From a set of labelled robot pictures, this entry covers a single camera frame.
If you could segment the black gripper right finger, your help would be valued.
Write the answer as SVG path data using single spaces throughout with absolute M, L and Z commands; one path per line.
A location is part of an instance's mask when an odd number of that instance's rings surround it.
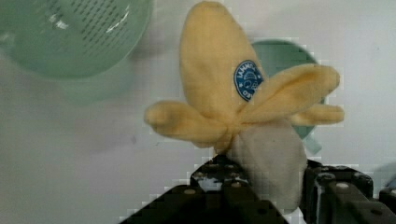
M 308 160 L 301 211 L 306 224 L 396 224 L 395 182 L 375 198 L 367 174 Z

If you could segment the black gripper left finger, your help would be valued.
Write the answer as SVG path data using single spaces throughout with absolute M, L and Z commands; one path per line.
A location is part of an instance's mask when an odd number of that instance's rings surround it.
M 120 224 L 289 224 L 269 201 L 261 200 L 242 167 L 216 156 Z

